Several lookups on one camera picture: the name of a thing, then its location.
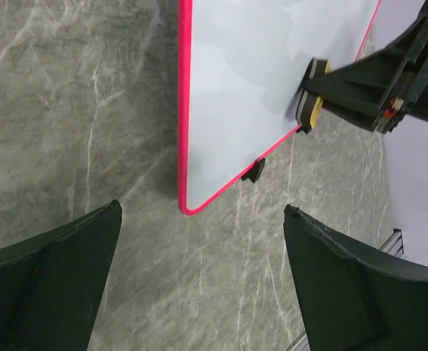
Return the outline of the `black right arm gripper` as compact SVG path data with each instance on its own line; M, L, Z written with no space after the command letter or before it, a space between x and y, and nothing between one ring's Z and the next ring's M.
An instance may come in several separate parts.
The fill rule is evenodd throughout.
M305 90L333 114L383 134L406 115L428 122L428 1L383 49L309 79Z

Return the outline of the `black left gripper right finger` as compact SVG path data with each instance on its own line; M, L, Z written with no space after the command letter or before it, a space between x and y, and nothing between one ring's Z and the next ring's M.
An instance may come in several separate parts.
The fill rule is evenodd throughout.
M288 259L311 350L428 350L428 267L287 205Z

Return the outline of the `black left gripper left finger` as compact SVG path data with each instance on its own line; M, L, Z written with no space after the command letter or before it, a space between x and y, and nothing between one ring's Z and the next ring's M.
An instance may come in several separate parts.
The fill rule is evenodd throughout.
M122 224L114 200L0 249L0 350L86 350Z

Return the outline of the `yellow whiteboard eraser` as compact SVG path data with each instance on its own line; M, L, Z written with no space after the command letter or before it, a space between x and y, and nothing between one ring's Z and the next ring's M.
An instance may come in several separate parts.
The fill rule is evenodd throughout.
M329 60L313 58L309 63L301 82L301 95L296 111L296 121L300 126L315 128L320 111L323 107L323 99L318 95L309 93L305 89L306 83L316 75L324 75L331 70Z

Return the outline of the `pink framed whiteboard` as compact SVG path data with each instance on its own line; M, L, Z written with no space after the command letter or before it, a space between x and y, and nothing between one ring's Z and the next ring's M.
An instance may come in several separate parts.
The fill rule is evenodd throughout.
M203 210L299 127L313 58L355 61L378 1L180 1L178 204Z

